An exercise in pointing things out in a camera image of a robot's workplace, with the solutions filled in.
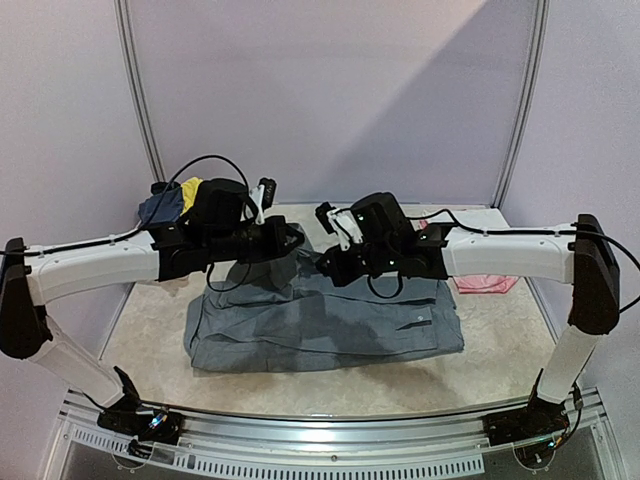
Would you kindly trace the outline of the grey blue button shirt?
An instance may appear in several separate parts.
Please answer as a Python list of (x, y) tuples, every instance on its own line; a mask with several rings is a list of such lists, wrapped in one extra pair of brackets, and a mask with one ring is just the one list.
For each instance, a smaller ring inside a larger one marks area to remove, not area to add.
[(448, 284), (360, 278), (338, 288), (321, 275), (310, 242), (287, 256), (233, 263), (192, 300), (183, 347), (195, 369), (215, 373), (314, 372), (414, 361), (463, 351)]

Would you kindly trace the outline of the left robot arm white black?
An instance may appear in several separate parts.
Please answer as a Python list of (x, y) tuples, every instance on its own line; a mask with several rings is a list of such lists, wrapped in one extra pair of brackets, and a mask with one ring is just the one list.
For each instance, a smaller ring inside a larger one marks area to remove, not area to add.
[(304, 241), (284, 216), (266, 216), (276, 184), (254, 188), (230, 179), (202, 182), (177, 220), (149, 222), (121, 235), (66, 245), (7, 242), (1, 265), (1, 351), (29, 360), (82, 391), (128, 434), (148, 426), (133, 382), (105, 367), (48, 315), (49, 302), (113, 284), (165, 282), (219, 262), (255, 265), (282, 258)]

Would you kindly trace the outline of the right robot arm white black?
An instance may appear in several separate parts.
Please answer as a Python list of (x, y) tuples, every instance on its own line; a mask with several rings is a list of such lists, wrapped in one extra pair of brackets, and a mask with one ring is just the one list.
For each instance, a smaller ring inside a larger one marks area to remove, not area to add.
[(517, 415), (524, 435), (537, 436), (554, 422), (554, 405), (564, 402), (598, 341), (618, 325), (620, 268), (612, 239), (590, 214), (552, 227), (495, 229), (465, 225), (442, 209), (418, 230), (392, 193), (378, 192), (347, 208), (323, 203), (315, 215), (339, 240), (317, 262), (337, 287), (389, 273), (400, 281), (498, 275), (572, 286), (568, 326), (530, 404)]

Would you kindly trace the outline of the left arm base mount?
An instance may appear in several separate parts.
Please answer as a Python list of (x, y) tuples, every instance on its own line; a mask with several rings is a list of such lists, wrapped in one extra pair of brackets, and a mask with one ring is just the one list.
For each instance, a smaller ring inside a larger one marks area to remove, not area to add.
[(139, 442), (177, 445), (184, 427), (184, 415), (166, 407), (145, 405), (130, 377), (119, 367), (114, 370), (122, 382), (123, 396), (113, 406), (101, 409), (97, 425), (135, 437)]

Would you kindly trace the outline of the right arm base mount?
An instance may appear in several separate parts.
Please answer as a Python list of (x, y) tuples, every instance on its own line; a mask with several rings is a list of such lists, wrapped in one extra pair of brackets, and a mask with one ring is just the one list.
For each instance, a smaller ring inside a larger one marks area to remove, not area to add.
[(542, 400), (535, 384), (527, 403), (522, 408), (490, 413), (482, 417), (483, 431), (491, 446), (519, 442), (551, 435), (561, 431), (557, 440), (551, 442), (551, 449), (564, 445), (575, 433), (582, 417), (583, 399), (579, 386), (574, 383), (570, 394), (577, 412), (574, 422), (569, 420), (564, 402), (559, 404)]

